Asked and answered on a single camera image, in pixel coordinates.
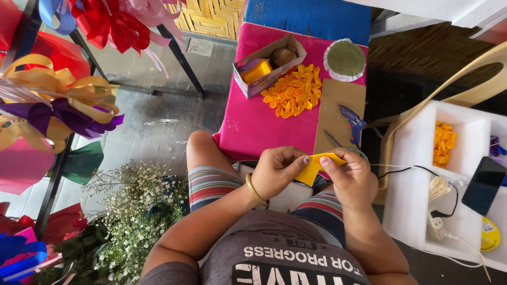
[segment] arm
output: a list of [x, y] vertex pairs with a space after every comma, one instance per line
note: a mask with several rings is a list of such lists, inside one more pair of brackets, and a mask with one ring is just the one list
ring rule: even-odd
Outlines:
[[[265, 200], [278, 195], [306, 167], [310, 158], [292, 147], [265, 150], [252, 175], [252, 184]], [[165, 232], [150, 251], [141, 278], [160, 264], [179, 261], [196, 271], [215, 242], [257, 205], [247, 185], [190, 213]]]
[[329, 158], [321, 158], [320, 163], [333, 180], [336, 196], [342, 204], [347, 251], [361, 264], [374, 285], [416, 284], [407, 259], [373, 211], [371, 202], [375, 195], [370, 189], [369, 163], [347, 149], [334, 149], [333, 152], [347, 163], [338, 167]]

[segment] power strip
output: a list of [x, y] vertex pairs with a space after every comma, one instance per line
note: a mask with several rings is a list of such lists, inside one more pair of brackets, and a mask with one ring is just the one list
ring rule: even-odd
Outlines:
[[436, 211], [437, 207], [429, 206], [426, 220], [426, 228], [431, 235], [433, 240], [442, 240], [444, 237], [441, 235], [441, 231], [445, 231], [444, 223], [442, 222], [442, 218], [435, 217], [431, 215], [431, 212]]

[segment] green round board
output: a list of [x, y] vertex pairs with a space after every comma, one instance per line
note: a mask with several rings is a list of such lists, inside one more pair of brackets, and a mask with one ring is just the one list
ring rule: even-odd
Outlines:
[[329, 49], [328, 64], [338, 74], [356, 76], [365, 68], [366, 57], [356, 44], [341, 41]]

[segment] smartphone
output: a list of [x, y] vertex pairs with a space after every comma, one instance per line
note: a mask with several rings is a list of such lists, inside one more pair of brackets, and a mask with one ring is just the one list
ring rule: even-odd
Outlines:
[[483, 157], [461, 202], [477, 213], [487, 215], [506, 172], [503, 165]]

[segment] gold bangle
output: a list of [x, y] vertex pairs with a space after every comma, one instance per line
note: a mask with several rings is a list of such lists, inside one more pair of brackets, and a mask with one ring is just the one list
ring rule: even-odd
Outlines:
[[267, 207], [269, 206], [269, 200], [267, 201], [264, 201], [260, 196], [259, 194], [257, 193], [257, 191], [255, 191], [255, 188], [254, 188], [254, 185], [252, 184], [252, 180], [251, 180], [251, 177], [252, 177], [252, 173], [247, 173], [246, 174], [246, 184], [248, 185], [248, 187], [250, 188], [250, 192], [252, 192], [252, 195], [253, 197], [257, 200], [257, 202], [259, 202], [259, 204], [263, 207]]

